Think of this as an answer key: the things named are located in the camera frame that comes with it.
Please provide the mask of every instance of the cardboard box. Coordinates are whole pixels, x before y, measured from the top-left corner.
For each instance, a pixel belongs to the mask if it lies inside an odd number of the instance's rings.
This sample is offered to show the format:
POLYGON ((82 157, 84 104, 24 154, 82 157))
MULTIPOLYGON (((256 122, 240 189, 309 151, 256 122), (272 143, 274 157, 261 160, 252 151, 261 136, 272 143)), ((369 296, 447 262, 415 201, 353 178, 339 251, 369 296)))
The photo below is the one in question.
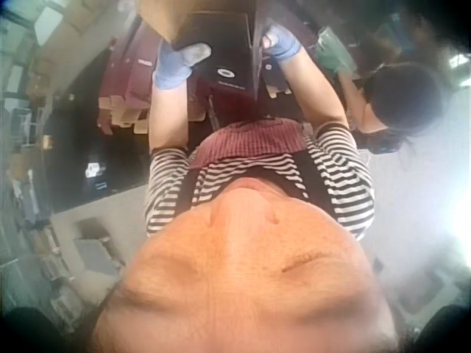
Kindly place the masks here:
POLYGON ((71 0, 64 10, 64 20, 83 33, 98 17, 99 10, 84 7, 81 0, 71 0))
POLYGON ((8 170, 10 177, 20 182, 27 182, 28 170, 32 167, 33 160, 37 156, 28 149, 20 153, 12 153, 8 160, 8 170))
POLYGON ((51 76, 56 68, 56 63, 44 57, 36 57, 31 65, 31 72, 39 75, 51 76))
POLYGON ((51 79, 47 75, 34 75, 26 84, 25 94, 29 99, 34 100, 37 98, 45 97, 49 93, 51 79))
POLYGON ((70 24, 62 21, 51 37, 40 48, 39 56, 53 63, 60 63, 80 40, 80 33, 70 24))

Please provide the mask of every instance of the woman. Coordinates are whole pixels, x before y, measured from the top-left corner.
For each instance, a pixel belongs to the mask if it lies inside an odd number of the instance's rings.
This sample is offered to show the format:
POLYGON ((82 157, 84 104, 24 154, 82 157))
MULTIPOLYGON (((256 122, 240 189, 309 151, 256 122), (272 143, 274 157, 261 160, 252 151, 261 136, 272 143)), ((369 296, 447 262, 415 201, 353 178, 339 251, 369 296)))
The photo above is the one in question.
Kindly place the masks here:
POLYGON ((361 247, 373 191, 342 105, 273 26, 312 138, 293 121, 236 124, 190 157, 186 79, 205 44, 164 43, 150 113, 148 242, 102 305, 89 352, 370 352, 394 325, 361 247))

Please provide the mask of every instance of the blue glove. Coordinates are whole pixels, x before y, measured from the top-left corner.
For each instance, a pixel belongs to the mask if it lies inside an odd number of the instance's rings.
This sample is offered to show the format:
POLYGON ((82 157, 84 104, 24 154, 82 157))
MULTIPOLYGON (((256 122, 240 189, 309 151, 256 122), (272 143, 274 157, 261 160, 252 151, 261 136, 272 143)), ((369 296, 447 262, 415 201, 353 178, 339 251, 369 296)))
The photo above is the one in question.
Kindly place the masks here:
POLYGON ((301 43, 285 27, 272 24, 263 37, 263 47, 278 62, 289 59, 301 50, 301 43))
POLYGON ((153 74, 155 87, 171 90, 180 86, 191 75, 193 65, 211 55, 211 47, 204 43, 187 46, 174 51, 169 43, 162 40, 157 59, 157 68, 153 74))

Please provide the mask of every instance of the black hair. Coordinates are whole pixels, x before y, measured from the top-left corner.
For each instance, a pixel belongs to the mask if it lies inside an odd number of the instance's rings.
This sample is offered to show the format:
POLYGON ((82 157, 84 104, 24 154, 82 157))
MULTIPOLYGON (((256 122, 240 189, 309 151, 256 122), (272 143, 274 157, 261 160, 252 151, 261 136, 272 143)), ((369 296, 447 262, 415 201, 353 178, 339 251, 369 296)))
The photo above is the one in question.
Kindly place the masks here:
POLYGON ((416 63, 385 65, 364 84, 364 96, 391 130, 413 135, 444 113, 443 88, 429 69, 416 63))

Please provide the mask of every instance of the striped shirt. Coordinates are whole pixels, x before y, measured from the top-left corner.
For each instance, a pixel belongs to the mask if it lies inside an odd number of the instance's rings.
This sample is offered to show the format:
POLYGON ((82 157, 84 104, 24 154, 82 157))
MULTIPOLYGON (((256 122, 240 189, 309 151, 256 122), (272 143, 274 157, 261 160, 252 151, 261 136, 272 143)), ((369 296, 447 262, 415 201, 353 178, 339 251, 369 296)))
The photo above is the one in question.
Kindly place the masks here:
MULTIPOLYGON (((338 124, 325 126, 317 139, 305 134, 312 163, 324 182, 335 218, 359 239, 374 217, 372 180, 361 162, 350 131, 338 124)), ((147 233, 158 232, 175 217, 177 199, 194 153, 188 157, 180 149, 163 149, 152 155, 146 193, 147 233)), ((251 168, 262 168, 282 176, 300 190, 308 202, 306 186, 289 153, 259 157, 231 157, 199 170, 191 206, 209 202, 233 180, 251 168)))

